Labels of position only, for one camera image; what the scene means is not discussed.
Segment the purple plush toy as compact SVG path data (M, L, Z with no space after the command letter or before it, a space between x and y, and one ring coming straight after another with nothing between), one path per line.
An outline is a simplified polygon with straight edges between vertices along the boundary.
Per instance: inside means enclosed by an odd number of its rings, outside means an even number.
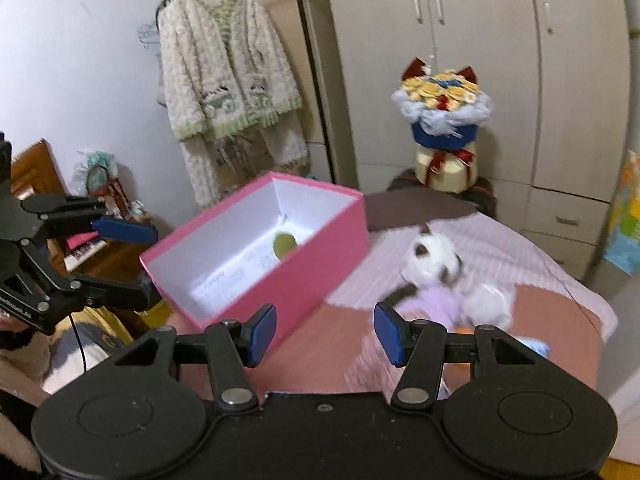
M460 321L463 296L444 285L422 287L396 307L406 320L426 318L451 332Z

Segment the pink floral scrunchie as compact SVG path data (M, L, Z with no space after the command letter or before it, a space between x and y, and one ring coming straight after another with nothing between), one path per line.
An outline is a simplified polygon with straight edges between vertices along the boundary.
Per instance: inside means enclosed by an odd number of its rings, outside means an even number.
M345 372L345 382L349 392L380 392L389 401L403 372L403 368L390 364L378 336L368 330Z

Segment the white mesh bath pouf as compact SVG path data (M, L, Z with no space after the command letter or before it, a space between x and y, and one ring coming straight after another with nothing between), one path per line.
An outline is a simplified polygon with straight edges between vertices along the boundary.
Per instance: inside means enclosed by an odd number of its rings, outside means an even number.
M461 318L466 325L492 325L507 330L513 323L514 285L484 283L463 297Z

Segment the white panda plush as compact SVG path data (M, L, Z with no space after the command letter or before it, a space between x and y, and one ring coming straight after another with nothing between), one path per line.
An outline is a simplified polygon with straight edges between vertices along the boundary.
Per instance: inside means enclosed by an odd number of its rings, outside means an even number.
M462 269L462 260L452 241L433 232L425 223L410 244L400 272L405 284L390 292L383 302L396 307L402 300L416 297L435 286L451 288L460 280Z

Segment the green egg sponge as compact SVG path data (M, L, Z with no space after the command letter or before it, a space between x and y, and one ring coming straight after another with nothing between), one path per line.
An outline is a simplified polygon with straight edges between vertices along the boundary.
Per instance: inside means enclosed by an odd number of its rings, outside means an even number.
M288 252L296 247L297 240L291 233L279 232L273 239L272 250L279 260L282 260Z

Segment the large blue-white wipes pack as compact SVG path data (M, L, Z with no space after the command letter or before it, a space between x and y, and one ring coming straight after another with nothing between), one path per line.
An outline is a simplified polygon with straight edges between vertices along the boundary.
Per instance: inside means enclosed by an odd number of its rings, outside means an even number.
M525 347L529 348L533 352L536 352L543 358L546 358L549 355L550 347L545 342L529 337L518 337L516 338L518 342L524 344Z

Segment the wooden bedside cabinet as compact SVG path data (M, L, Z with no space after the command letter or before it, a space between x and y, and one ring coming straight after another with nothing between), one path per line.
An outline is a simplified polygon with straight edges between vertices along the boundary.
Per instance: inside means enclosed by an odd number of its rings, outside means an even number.
M60 195L64 186L47 141L40 140L12 160L11 193L20 200L39 195ZM110 223L106 230L93 230L88 222L65 220L62 231L47 240L47 250L56 270L78 272L106 280L132 282L143 272L140 255L158 240L151 220L125 214L135 229Z

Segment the white plastic bag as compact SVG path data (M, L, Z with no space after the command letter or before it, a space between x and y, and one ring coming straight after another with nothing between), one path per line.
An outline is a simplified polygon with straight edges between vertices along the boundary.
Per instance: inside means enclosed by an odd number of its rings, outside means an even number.
M72 177L70 192L74 195L87 196L99 191L118 177L117 160L114 154L104 151L78 150Z

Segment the striped pink bed cover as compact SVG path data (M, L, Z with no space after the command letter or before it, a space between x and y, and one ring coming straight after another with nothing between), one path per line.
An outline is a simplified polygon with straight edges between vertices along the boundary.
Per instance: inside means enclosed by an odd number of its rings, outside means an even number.
M458 333L494 324L531 342L586 385L596 384L603 345L617 326L601 296L484 214L462 214L458 206L426 206L421 214L433 232L452 241L463 269L456 284L402 300L398 309L405 318L428 318ZM367 257L355 271L250 372L259 394L393 392L401 371L375 337L372 310L404 284L401 271L418 225L397 207L385 220L390 228L371 234Z

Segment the pink cardboard box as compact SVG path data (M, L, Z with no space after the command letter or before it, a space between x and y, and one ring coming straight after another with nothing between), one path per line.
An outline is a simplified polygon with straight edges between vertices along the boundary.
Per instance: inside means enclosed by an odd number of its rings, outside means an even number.
M294 235L279 260L273 239ZM353 188L270 172L144 252L144 270L191 330L263 304L277 309L274 344L314 312L369 250L366 208Z

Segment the cream knitted cardigan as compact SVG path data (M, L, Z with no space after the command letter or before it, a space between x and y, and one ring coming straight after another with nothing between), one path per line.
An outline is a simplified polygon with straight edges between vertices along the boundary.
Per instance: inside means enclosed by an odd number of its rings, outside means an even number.
M160 11L164 97L198 206L230 185L222 165L260 174L309 164L303 98L277 29L258 0L172 0Z

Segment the colourful paper gift bag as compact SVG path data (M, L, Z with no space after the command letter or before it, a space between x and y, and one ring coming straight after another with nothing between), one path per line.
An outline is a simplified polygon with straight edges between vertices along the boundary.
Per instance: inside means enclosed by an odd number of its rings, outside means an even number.
M606 261L628 275L634 275L639 270L640 261L639 171L639 155L628 150L612 203L604 252Z

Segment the flower bouquet blue wrap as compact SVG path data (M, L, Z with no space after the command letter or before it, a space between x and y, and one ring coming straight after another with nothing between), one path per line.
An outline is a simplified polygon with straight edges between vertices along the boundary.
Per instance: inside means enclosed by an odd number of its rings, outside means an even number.
M491 116L491 98L472 67L436 74L414 58L392 101L408 122L416 144L414 174L427 188L460 194L478 177L476 138Z

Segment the grey wardrobe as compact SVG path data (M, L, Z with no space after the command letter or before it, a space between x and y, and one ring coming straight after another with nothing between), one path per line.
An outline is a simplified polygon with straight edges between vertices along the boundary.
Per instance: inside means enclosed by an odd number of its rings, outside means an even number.
M585 278L626 144L624 0L309 0L329 22L360 186L485 178L488 212Z

